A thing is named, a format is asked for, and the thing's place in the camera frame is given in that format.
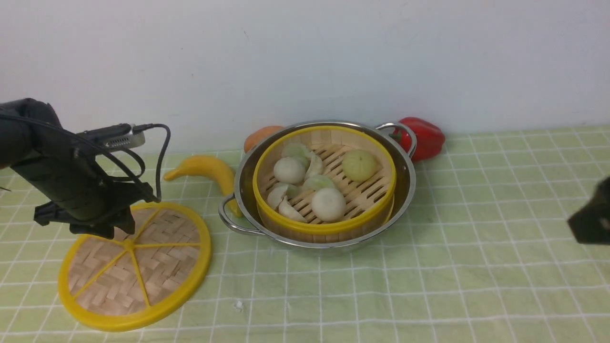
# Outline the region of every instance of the yellow banana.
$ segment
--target yellow banana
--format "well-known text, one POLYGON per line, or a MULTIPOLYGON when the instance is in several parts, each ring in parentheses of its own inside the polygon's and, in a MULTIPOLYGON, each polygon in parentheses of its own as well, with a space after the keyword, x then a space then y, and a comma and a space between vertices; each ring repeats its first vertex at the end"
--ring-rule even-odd
MULTIPOLYGON (((215 156, 194 155, 184 159, 175 169, 165 173, 163 179, 173 181, 182 176, 205 176, 213 179, 220 186, 220 191, 224 196, 233 193, 235 175, 233 170, 221 159, 215 156)), ((229 209, 238 217, 242 212, 235 200, 229 202, 229 209)))

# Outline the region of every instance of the black object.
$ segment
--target black object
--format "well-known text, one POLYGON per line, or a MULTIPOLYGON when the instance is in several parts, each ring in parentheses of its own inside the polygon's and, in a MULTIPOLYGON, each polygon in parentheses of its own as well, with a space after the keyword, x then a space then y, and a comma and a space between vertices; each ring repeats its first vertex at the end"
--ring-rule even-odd
POLYGON ((23 99, 0 104, 0 169, 10 167, 51 201, 37 206, 34 220, 40 225, 69 223, 75 234, 92 234, 108 239, 114 227, 134 234, 129 206, 137 201, 160 201, 160 166, 170 132, 165 125, 108 128, 73 134, 64 130, 50 104, 23 99), (157 161, 157 196, 147 182, 141 182, 111 154, 144 143, 142 131, 162 127, 167 136, 157 161), (127 177, 109 176, 95 161, 103 154, 127 177))
POLYGON ((576 241, 610 245, 610 177, 600 182, 591 200, 568 219, 576 241))

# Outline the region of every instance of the yellow steamer rim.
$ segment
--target yellow steamer rim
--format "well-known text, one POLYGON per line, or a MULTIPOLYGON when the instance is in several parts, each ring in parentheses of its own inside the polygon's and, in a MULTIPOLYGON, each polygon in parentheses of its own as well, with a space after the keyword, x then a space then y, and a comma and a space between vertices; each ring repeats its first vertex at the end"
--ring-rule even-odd
MULTIPOLYGON (((326 170, 328 168, 328 165, 325 165, 325 172, 324 174, 326 174, 326 170)), ((267 150, 265 150, 263 152, 263 154, 261 155, 260 159, 258 160, 256 167, 254 168, 254 175, 253 175, 253 188, 254 188, 254 197, 256 199, 259 211, 262 211, 266 216, 268 216, 272 221, 274 221, 275 223, 283 226, 284 228, 302 233, 302 234, 310 234, 310 235, 315 235, 315 236, 322 236, 322 235, 336 235, 336 234, 340 234, 340 233, 344 233, 346 231, 350 231, 352 229, 356 229, 360 226, 362 226, 363 224, 369 222, 370 220, 374 219, 375 217, 377 217, 380 212, 382 212, 384 209, 387 210, 387 208, 391 208, 392 207, 392 203, 393 203, 393 194, 394 194, 394 189, 396 188, 396 166, 394 164, 394 161, 392 160, 392 157, 390 155, 390 153, 383 147, 383 145, 381 143, 379 143, 377 140, 375 140, 374 138, 370 137, 369 135, 366 135, 360 131, 357 130, 353 130, 350 128, 344 128, 341 126, 313 126, 310 128, 305 128, 305 129, 300 129, 294 132, 291 132, 290 134, 287 134, 283 137, 281 137, 280 139, 278 139, 277 141, 273 142, 268 148, 267 150), (387 180, 387 191, 385 193, 385 195, 383 195, 382 198, 380 198, 379 200, 375 201, 375 203, 368 209, 366 209, 363 213, 353 217, 353 218, 349 218, 347 220, 343 220, 341 222, 336 222, 336 223, 320 223, 320 224, 311 224, 311 223, 301 223, 301 222, 297 222, 295 220, 291 220, 288 219, 286 217, 284 217, 283 215, 277 213, 276 211, 274 211, 271 207, 269 207, 269 205, 267 204, 267 202, 265 201, 265 199, 263 198, 261 191, 260 191, 260 187, 262 186, 261 182, 259 182, 260 179, 260 173, 261 173, 261 169, 263 168, 263 163, 270 158, 270 154, 272 152, 275 151, 274 154, 276 154, 277 156, 273 156, 272 158, 278 157, 279 153, 278 151, 278 147, 280 147, 281 145, 283 145, 284 143, 303 143, 306 146, 311 146, 312 144, 311 141, 307 141, 307 139, 301 139, 301 137, 303 134, 311 134, 314 131, 329 131, 327 135, 330 136, 330 144, 333 145, 344 145, 345 147, 351 148, 348 150, 353 150, 353 149, 358 149, 359 147, 356 146, 350 146, 349 143, 342 143, 342 136, 345 135, 345 133, 349 134, 349 135, 355 135, 357 137, 357 139, 361 140, 361 141, 365 141, 366 144, 370 144, 373 145, 379 152, 381 152, 383 158, 386 160, 387 162, 387 169, 389 169, 389 173, 390 176, 388 177, 387 180)), ((387 221, 389 217, 384 215, 384 223, 387 221)))
POLYGON ((87 327, 123 332, 154 324, 195 293, 210 265, 210 233, 197 213, 173 203, 131 208, 134 235, 81 235, 63 260, 59 298, 87 327))

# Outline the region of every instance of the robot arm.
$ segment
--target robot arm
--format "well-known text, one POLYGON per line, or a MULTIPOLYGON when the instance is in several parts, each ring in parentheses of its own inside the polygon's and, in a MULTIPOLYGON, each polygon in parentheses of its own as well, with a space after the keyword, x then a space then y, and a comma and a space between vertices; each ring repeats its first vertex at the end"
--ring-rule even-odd
MULTIPOLYGON (((116 178, 95 157, 103 154, 119 162, 111 152, 144 144, 143 131, 158 126, 167 129, 164 125, 120 124, 72 134, 62 129, 50 104, 34 99, 0 104, 0 169, 12 168, 51 200, 35 208, 34 220, 40 225, 68 223, 72 233, 108 239, 114 237, 114 227, 134 234, 129 206, 140 200, 159 202, 160 198, 123 164, 120 167, 129 178, 116 178)), ((158 196, 160 163, 168 140, 169 130, 157 164, 158 196)), ((142 160, 138 161, 143 168, 142 160)))

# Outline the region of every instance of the toy pepper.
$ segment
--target toy pepper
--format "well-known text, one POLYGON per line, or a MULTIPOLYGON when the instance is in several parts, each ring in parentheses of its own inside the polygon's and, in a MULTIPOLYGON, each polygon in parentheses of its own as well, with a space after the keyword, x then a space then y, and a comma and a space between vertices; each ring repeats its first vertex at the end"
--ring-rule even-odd
MULTIPOLYGON (((445 143, 445 135, 438 126, 415 117, 406 117, 399 122, 410 127, 417 136, 417 147, 411 157, 413 162, 429 159, 440 153, 445 143)), ((397 140, 406 151, 409 151, 411 137, 406 132, 396 129, 390 136, 397 140)))

